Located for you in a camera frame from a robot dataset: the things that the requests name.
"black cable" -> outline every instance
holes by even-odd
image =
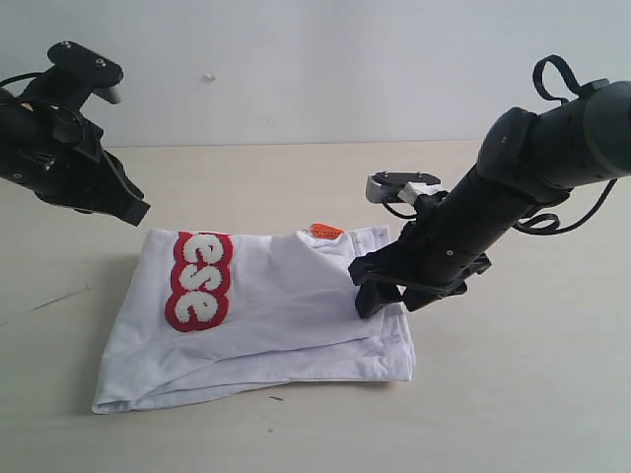
[[[394,210],[392,207],[389,206],[389,204],[386,202],[385,199],[382,200],[382,205],[386,207],[386,210],[388,210],[391,214],[393,214],[395,217],[398,217],[399,219],[414,220],[416,217],[418,217],[418,214],[405,215],[405,214],[401,214],[400,212],[397,212],[396,210]]]
[[[572,225],[564,227],[563,229],[559,229],[561,221],[559,220],[559,217],[557,215],[541,214],[541,215],[532,217],[531,219],[525,221],[522,224],[517,223],[513,226],[513,228],[519,232],[522,232],[523,234],[539,235],[539,236],[544,236],[544,237],[549,236],[549,235],[563,235],[568,232],[571,232],[572,230],[575,230],[578,227],[580,227],[582,224],[584,224],[587,220],[589,220],[591,217],[593,217],[596,214],[596,212],[600,209],[600,207],[602,207],[602,204],[611,193],[611,190],[613,189],[613,186],[615,185],[617,180],[618,179],[612,179],[607,184],[606,188],[604,189],[604,191],[602,192],[602,194],[600,195],[600,197],[594,204],[594,207],[592,207],[592,209],[587,214],[585,214],[585,216],[582,219],[580,219],[579,221],[577,221],[576,223]],[[551,223],[542,228],[533,227],[534,225],[540,224],[545,221],[549,221]]]
[[[25,79],[34,79],[37,76],[40,76],[41,72],[29,72],[28,74],[20,74],[19,76],[13,76],[9,79],[5,79],[4,81],[0,81],[0,87],[8,86],[9,84],[13,84],[14,82],[24,81]]]

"white wall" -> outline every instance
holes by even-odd
[[[85,108],[110,145],[479,138],[549,106],[530,74],[550,52],[580,81],[631,79],[630,18],[623,0],[0,0],[0,77],[62,39],[120,63],[124,102]]]

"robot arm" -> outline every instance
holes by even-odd
[[[577,94],[575,100],[545,91],[541,75],[548,62]],[[369,200],[388,208],[404,200],[416,214],[397,241],[349,267],[360,286],[356,307],[361,317],[387,304],[404,302],[416,310],[465,293],[466,278],[490,267],[484,251],[506,231],[571,231],[596,212],[618,177],[631,173],[630,82],[599,80],[580,87],[558,56],[539,61],[533,79],[542,97],[561,105],[542,115],[517,107],[507,111],[488,132],[476,164],[451,192],[437,190],[440,182],[428,174],[381,172],[369,179]],[[554,214],[534,217],[568,199],[573,188],[606,180],[596,206],[577,224],[559,229]],[[546,221],[551,223],[544,228],[535,226]],[[403,294],[397,286],[405,288]]]
[[[47,71],[0,82],[0,177],[48,204],[138,225],[149,210],[143,193],[79,111],[90,94],[117,102],[120,66],[71,41],[53,45],[48,58]],[[3,89],[31,78],[17,97]]]

